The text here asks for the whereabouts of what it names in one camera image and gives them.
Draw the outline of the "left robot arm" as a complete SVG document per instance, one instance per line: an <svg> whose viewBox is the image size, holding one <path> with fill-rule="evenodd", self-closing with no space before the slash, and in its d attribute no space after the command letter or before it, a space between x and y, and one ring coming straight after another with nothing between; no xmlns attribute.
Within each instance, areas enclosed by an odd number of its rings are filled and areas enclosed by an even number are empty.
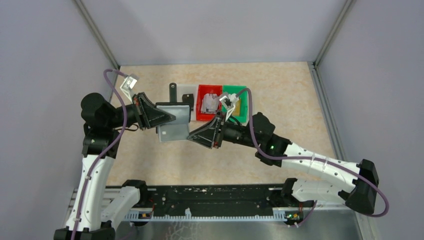
<svg viewBox="0 0 424 240"><path fill-rule="evenodd" d="M126 127L137 124L152 129L176 117L159 109L138 93L132 103L114 107L99 93L90 93L81 101L84 119L82 171L75 203L64 228L54 232L55 240L113 240L117 228L130 209L148 200L143 180L127 180L106 208L102 208L107 179L116 160Z"/></svg>

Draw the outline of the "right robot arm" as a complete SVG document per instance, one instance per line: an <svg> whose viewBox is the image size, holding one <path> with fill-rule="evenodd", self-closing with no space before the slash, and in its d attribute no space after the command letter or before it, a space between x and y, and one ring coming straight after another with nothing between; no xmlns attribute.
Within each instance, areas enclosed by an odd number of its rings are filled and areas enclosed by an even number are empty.
<svg viewBox="0 0 424 240"><path fill-rule="evenodd" d="M203 147L220 148L223 142L255 148L255 157L269 166L294 169L320 178L319 181L287 179L283 197L298 202L326 201L343 204L351 210L377 217L375 205L379 176L374 162L348 162L307 150L274 133L275 125L261 112L247 125L226 121L221 113L193 130L188 140Z"/></svg>

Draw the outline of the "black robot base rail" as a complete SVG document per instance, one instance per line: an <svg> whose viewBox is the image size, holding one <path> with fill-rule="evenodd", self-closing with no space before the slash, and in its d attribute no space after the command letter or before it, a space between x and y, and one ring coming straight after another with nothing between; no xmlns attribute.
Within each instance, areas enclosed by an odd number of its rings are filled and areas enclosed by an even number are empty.
<svg viewBox="0 0 424 240"><path fill-rule="evenodd" d="M312 200L282 193L283 184L149 186L124 221L249 222L301 220Z"/></svg>

